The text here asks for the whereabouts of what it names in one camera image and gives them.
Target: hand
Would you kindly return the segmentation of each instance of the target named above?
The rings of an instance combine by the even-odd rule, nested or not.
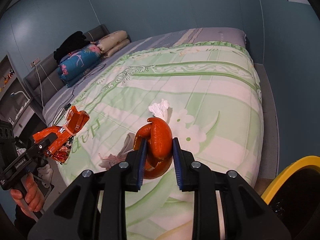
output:
[[[25,201],[29,204],[28,209],[31,212],[38,212],[40,209],[42,209],[44,205],[44,196],[42,192],[39,190],[38,185],[33,180],[32,173],[28,173],[28,177],[26,179],[26,186],[27,186],[27,194],[25,197]],[[21,208],[22,212],[28,216],[30,216],[30,213],[26,208],[23,206],[21,199],[22,199],[22,193],[17,189],[11,189],[10,194],[13,198],[13,200],[16,202],[16,204]]]

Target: screw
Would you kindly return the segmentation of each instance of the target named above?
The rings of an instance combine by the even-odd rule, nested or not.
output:
[[[228,171],[228,176],[230,178],[235,178],[237,176],[237,172],[236,171]]]
[[[121,169],[128,168],[128,167],[129,167],[129,163],[127,163],[127,162],[120,162],[120,163],[119,163],[119,167],[120,167]]]
[[[200,168],[200,166],[201,166],[201,163],[200,162],[193,162],[193,163],[191,163],[191,166],[193,167],[193,168]]]
[[[90,171],[90,170],[82,171],[82,177],[87,178],[87,177],[90,177],[91,174],[92,174],[92,171]]]

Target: white lamp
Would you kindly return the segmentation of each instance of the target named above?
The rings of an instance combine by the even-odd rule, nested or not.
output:
[[[26,97],[27,102],[25,102],[24,106],[22,106],[22,107],[20,108],[19,112],[18,112],[17,115],[16,115],[16,120],[18,119],[19,114],[21,114],[21,112],[23,111],[23,109],[24,109],[24,108],[26,107],[26,105],[30,102],[30,98],[28,98],[27,95],[25,94],[25,92],[23,92],[23,91],[18,91],[18,92],[15,92],[15,93],[11,93],[10,97],[13,98],[14,95],[17,95],[17,94],[19,94],[19,93],[22,93],[22,94]]]

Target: orange wrapper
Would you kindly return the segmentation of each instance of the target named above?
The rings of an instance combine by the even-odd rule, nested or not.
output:
[[[38,143],[50,133],[55,133],[58,138],[48,147],[46,154],[61,164],[65,163],[69,156],[73,137],[88,122],[89,118],[86,111],[77,111],[76,107],[72,106],[63,126],[48,127],[34,134],[33,139],[35,143]]]

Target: headboard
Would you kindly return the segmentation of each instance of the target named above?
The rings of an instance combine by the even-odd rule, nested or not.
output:
[[[105,25],[99,25],[98,27],[84,33],[88,41],[96,41],[108,34],[110,34],[110,32]],[[65,86],[58,76],[56,71],[57,67],[58,64],[53,58],[53,53],[40,61],[36,66],[41,80],[43,105],[45,105],[56,92]],[[34,67],[32,69],[32,71],[23,79],[23,82],[25,83],[30,96],[32,96],[42,108],[40,81],[36,68]]]

